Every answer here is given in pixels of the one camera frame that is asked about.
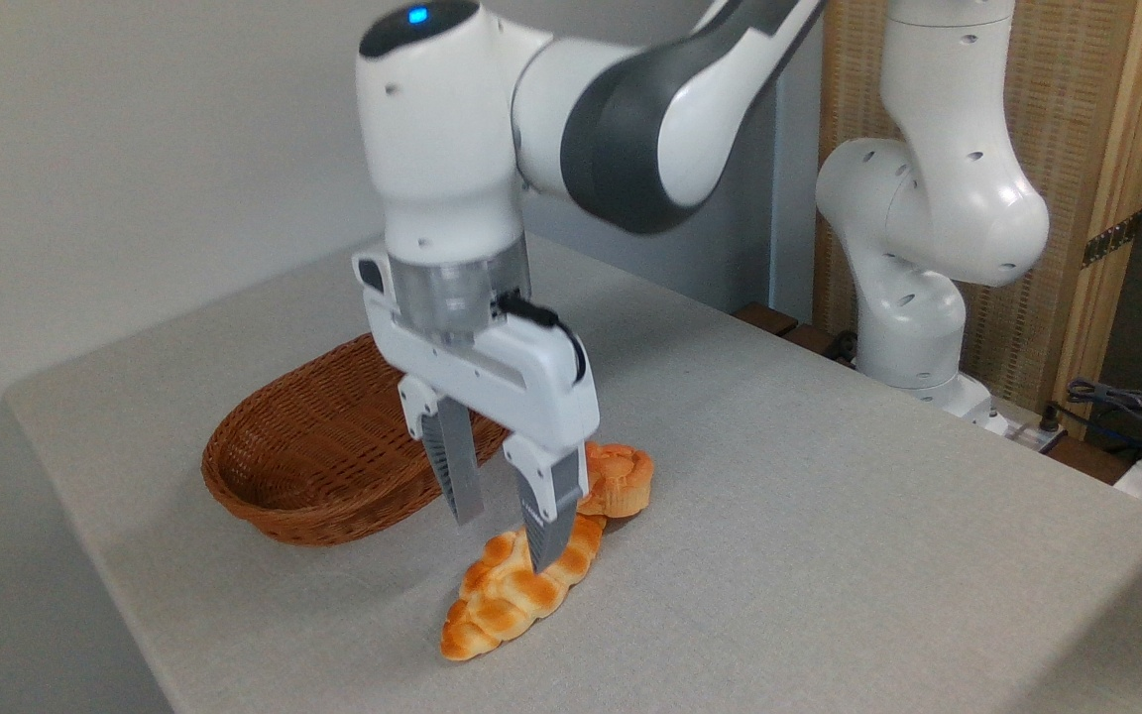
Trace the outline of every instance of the braided bread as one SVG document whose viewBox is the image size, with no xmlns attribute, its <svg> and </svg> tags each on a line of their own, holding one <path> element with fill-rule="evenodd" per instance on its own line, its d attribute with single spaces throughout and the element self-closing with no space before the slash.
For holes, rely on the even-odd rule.
<svg viewBox="0 0 1142 714">
<path fill-rule="evenodd" d="M 585 443 L 589 496 L 580 502 L 566 551 L 544 573 L 531 569 L 526 530 L 489 539 L 484 555 L 466 570 L 461 593 L 448 609 L 440 651 L 463 661 L 496 650 L 526 632 L 566 600 L 584 579 L 602 545 L 606 516 L 635 515 L 650 502 L 654 463 L 644 451 L 621 444 Z"/>
</svg>

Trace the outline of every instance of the wicker basket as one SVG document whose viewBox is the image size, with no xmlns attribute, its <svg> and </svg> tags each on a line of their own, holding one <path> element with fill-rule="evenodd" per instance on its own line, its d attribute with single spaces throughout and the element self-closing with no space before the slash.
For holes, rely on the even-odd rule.
<svg viewBox="0 0 1142 714">
<path fill-rule="evenodd" d="M 246 398 L 206 447 L 206 487 L 236 519 L 278 541 L 337 545 L 399 523 L 440 496 L 409 438 L 371 335 L 316 358 Z M 472 416 L 480 462 L 507 433 Z"/>
</svg>

